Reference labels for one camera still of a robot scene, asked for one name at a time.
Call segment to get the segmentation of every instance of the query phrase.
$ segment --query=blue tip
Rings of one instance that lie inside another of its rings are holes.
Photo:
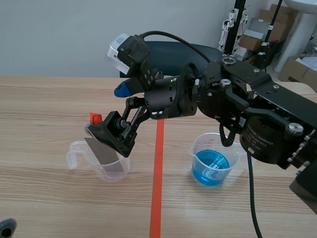
[[[118,98],[126,98],[132,96],[124,81],[120,83],[119,86],[114,90],[114,95]]]

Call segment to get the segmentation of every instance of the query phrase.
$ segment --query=cardboard box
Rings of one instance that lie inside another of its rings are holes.
[[[260,51],[262,43],[263,41],[260,39],[243,35],[242,39],[240,40],[239,46],[257,53]]]
[[[258,32],[256,30],[252,31],[251,29],[245,29],[243,35],[251,36],[253,38],[260,39],[260,40],[264,40],[266,33],[264,35],[264,33]]]
[[[270,10],[260,9],[259,21],[267,21],[271,23],[273,16],[275,14],[277,5],[272,4]],[[295,22],[295,18],[298,14],[297,10],[291,9],[289,7],[281,6],[279,9],[276,21],[274,23],[274,28],[271,31],[270,37],[268,39],[271,41],[283,41],[287,38],[291,28]]]
[[[247,59],[247,60],[245,61],[245,63],[249,63],[249,64],[252,64],[252,65],[253,65],[253,63],[254,63],[256,57],[257,57],[257,56],[252,56],[251,58]]]
[[[317,92],[317,71],[296,61],[298,56],[288,58],[278,79],[285,82],[300,82]]]
[[[239,47],[236,51],[236,54],[238,55],[237,60],[243,61],[251,58],[251,56],[253,55],[253,51],[250,51],[243,47]]]

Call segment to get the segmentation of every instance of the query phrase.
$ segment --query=black pole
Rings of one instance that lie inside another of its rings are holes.
[[[282,2],[283,2],[283,0],[279,0],[279,2],[278,2],[276,11],[275,11],[275,13],[274,13],[274,16],[273,16],[273,19],[272,19],[272,22],[271,22],[271,26],[274,26],[274,22],[275,22],[275,20],[276,20],[276,17],[277,17],[277,14],[278,14],[278,12],[279,12],[279,9],[280,9],[280,7],[281,7],[281,5],[282,5]],[[268,30],[264,42],[266,42],[266,43],[268,42],[269,36],[270,36],[270,34],[271,34],[271,31],[272,31],[272,29]]]
[[[273,16],[273,19],[272,19],[272,22],[271,22],[271,24],[268,26],[268,31],[267,31],[265,40],[264,40],[264,42],[262,43],[261,51],[260,51],[259,54],[257,55],[257,59],[255,60],[255,63],[254,63],[254,66],[255,66],[255,67],[260,67],[261,63],[263,62],[263,63],[264,63],[264,69],[265,69],[265,71],[266,71],[266,62],[265,62],[265,61],[266,61],[266,48],[267,48],[267,46],[269,45],[268,39],[269,39],[269,36],[271,35],[271,31],[273,30],[274,23],[275,23],[275,20],[276,20],[277,15],[278,15],[279,9],[280,9],[280,7],[281,7],[281,5],[282,5],[282,2],[283,2],[283,0],[279,0],[279,2],[278,2],[276,11],[275,11],[274,16]]]
[[[246,0],[236,0],[236,3],[234,5],[234,8],[239,9],[239,12],[234,26],[229,30],[226,45],[224,47],[224,53],[227,55],[232,54],[245,4]]]

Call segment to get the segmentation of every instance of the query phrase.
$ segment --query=white device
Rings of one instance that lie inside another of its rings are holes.
[[[127,34],[119,35],[109,46],[105,60],[108,61],[112,66],[121,71],[124,74],[127,74],[130,67],[124,64],[121,60],[118,59],[118,48],[119,46],[128,39]]]
[[[230,31],[230,28],[232,28],[234,24],[236,24],[238,13],[239,13],[239,9],[236,9],[236,8],[231,9],[229,12],[229,18],[225,20],[222,24],[222,34],[221,34],[221,38],[220,38],[219,46],[218,46],[218,50],[220,50],[221,52],[224,52],[224,48],[228,38],[228,33]],[[239,23],[239,29],[235,39],[233,51],[232,51],[233,55],[235,55],[237,49],[239,48],[240,38],[245,29],[243,25],[247,24],[247,22],[248,22],[248,16],[246,15],[246,9],[244,9],[242,13],[241,21]]]

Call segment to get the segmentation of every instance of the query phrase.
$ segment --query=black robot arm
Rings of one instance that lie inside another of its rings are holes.
[[[223,146],[232,145],[239,134],[242,147],[257,160],[283,169],[304,166],[290,187],[317,212],[317,104],[232,57],[208,63],[203,75],[189,63],[179,76],[163,78],[147,63],[150,51],[141,36],[127,37],[115,49],[108,57],[114,54],[117,68],[129,68],[125,73],[130,77],[116,88],[116,96],[144,92],[144,98],[128,98],[122,116],[111,112],[104,121],[88,125],[90,135],[127,157],[140,123],[193,116],[199,108],[219,122]],[[128,122],[131,109],[138,110]],[[230,131],[227,136],[224,127]]]

